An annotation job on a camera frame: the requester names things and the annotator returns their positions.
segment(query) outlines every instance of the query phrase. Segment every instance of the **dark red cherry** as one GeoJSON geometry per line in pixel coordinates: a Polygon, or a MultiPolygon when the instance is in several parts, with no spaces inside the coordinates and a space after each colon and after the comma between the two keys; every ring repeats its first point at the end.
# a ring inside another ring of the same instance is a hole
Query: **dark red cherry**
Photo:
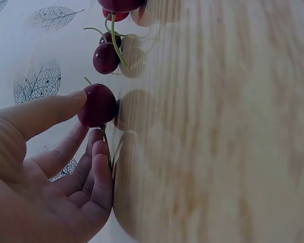
{"type": "Polygon", "coordinates": [[[101,74],[110,74],[116,70],[120,59],[112,43],[103,43],[98,46],[93,55],[93,66],[101,74]]]}
{"type": "MultiPolygon", "coordinates": [[[[107,43],[112,43],[112,40],[111,40],[111,33],[109,32],[106,32],[105,34],[103,34],[107,40],[107,43]]],[[[115,36],[116,38],[116,43],[117,43],[117,46],[120,47],[121,44],[122,44],[122,39],[120,36],[116,35],[115,36]]],[[[99,41],[99,45],[101,44],[104,44],[105,43],[105,40],[103,39],[103,37],[100,38],[100,41],[99,41]]]]}
{"type": "Polygon", "coordinates": [[[114,119],[118,106],[115,96],[107,86],[93,84],[85,87],[84,91],[87,102],[78,113],[82,125],[95,128],[114,119]]]}
{"type": "MultiPolygon", "coordinates": [[[[105,18],[107,18],[108,14],[110,14],[110,17],[108,18],[108,20],[111,21],[111,12],[110,11],[103,8],[102,13],[105,18]]],[[[129,12],[116,14],[115,22],[120,22],[120,21],[126,19],[129,14],[130,14],[129,12]]]]}
{"type": "Polygon", "coordinates": [[[112,13],[130,13],[138,9],[146,0],[98,0],[99,4],[112,13]]]}

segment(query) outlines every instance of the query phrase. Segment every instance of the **green stem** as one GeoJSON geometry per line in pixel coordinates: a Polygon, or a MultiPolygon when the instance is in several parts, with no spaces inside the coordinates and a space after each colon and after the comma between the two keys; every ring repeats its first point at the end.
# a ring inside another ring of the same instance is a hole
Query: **green stem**
{"type": "Polygon", "coordinates": [[[113,47],[121,61],[121,63],[126,67],[128,68],[128,65],[126,63],[126,61],[124,60],[121,52],[120,52],[120,49],[118,48],[117,46],[117,43],[116,43],[116,38],[115,38],[115,19],[116,19],[116,14],[112,14],[111,15],[111,40],[112,40],[112,44],[113,44],[113,47]]]}
{"type": "Polygon", "coordinates": [[[104,138],[104,140],[105,140],[105,142],[107,144],[107,147],[108,147],[108,165],[109,165],[110,171],[112,172],[112,163],[111,163],[109,145],[108,145],[108,140],[107,140],[107,135],[106,135],[106,125],[101,126],[100,129],[102,130],[103,138],[104,138]]]}
{"type": "MultiPolygon", "coordinates": [[[[108,25],[107,25],[107,22],[108,22],[108,19],[111,17],[111,14],[108,14],[107,15],[107,18],[105,19],[105,28],[106,30],[111,33],[111,30],[108,28],[108,25]]],[[[115,35],[117,36],[120,36],[120,37],[125,37],[126,35],[125,34],[118,34],[117,32],[115,32],[115,35]]]]}
{"type": "Polygon", "coordinates": [[[90,84],[90,85],[92,85],[92,83],[89,81],[89,79],[87,79],[86,77],[85,77],[85,80],[90,84]]]}
{"type": "Polygon", "coordinates": [[[93,27],[87,27],[87,28],[83,28],[83,29],[93,29],[93,30],[98,31],[102,35],[102,38],[105,41],[105,43],[107,43],[107,39],[106,39],[105,35],[99,29],[96,29],[96,28],[93,28],[93,27]]]}

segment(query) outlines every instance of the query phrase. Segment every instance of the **wooden surface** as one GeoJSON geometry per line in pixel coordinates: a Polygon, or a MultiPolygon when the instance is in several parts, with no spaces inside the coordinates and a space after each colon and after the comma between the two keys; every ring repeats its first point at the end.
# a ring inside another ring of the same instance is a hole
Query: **wooden surface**
{"type": "Polygon", "coordinates": [[[304,0],[149,0],[141,21],[158,41],[124,50],[138,91],[121,104],[121,227],[138,242],[304,243],[304,0]]]}

